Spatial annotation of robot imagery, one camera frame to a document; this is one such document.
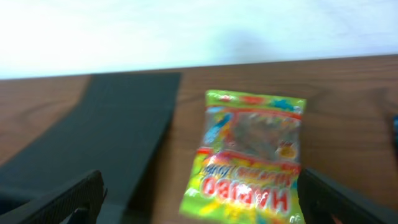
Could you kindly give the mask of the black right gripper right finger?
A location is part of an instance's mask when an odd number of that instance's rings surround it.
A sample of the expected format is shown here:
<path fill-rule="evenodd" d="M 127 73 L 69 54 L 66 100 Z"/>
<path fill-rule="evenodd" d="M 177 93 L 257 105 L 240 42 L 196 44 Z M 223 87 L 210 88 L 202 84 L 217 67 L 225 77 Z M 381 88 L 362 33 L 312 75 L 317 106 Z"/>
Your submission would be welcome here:
<path fill-rule="evenodd" d="M 374 203 L 313 169 L 300 171 L 297 191 L 306 223 L 397 223 L 397 212 Z"/>

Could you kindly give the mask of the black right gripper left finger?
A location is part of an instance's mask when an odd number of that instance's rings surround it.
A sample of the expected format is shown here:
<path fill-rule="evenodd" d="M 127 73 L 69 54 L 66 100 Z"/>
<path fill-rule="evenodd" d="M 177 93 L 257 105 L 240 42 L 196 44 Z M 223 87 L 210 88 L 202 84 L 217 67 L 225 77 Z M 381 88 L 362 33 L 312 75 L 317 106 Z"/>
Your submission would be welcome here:
<path fill-rule="evenodd" d="M 1 223 L 97 222 L 108 190 L 91 170 L 48 192 L 1 187 Z"/>

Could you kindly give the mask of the green Haribo gummy bag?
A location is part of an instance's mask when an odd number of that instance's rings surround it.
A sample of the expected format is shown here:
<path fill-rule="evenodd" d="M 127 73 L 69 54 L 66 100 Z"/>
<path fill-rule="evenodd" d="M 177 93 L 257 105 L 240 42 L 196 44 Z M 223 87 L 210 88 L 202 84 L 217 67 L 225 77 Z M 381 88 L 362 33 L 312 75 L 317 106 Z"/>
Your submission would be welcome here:
<path fill-rule="evenodd" d="M 298 195 L 306 101 L 209 90 L 205 132 L 180 204 L 220 223 L 303 223 Z"/>

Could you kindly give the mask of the dark green box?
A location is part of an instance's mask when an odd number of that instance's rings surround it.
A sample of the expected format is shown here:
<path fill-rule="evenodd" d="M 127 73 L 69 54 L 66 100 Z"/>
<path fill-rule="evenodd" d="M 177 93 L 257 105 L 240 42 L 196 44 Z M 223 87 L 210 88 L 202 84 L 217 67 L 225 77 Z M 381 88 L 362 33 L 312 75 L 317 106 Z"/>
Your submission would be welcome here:
<path fill-rule="evenodd" d="M 172 120 L 179 73 L 1 82 L 1 187 L 48 192 L 91 170 L 96 223 L 149 223 L 147 170 Z"/>

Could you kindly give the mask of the blue Oreo cookie pack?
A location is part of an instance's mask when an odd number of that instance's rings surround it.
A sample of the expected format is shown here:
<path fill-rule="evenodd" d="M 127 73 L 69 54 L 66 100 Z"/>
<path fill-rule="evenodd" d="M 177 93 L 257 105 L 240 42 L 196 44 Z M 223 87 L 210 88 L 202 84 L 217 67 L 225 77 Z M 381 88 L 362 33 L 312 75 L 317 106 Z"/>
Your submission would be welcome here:
<path fill-rule="evenodd" d="M 394 147 L 398 150 L 398 115 L 393 117 Z"/>

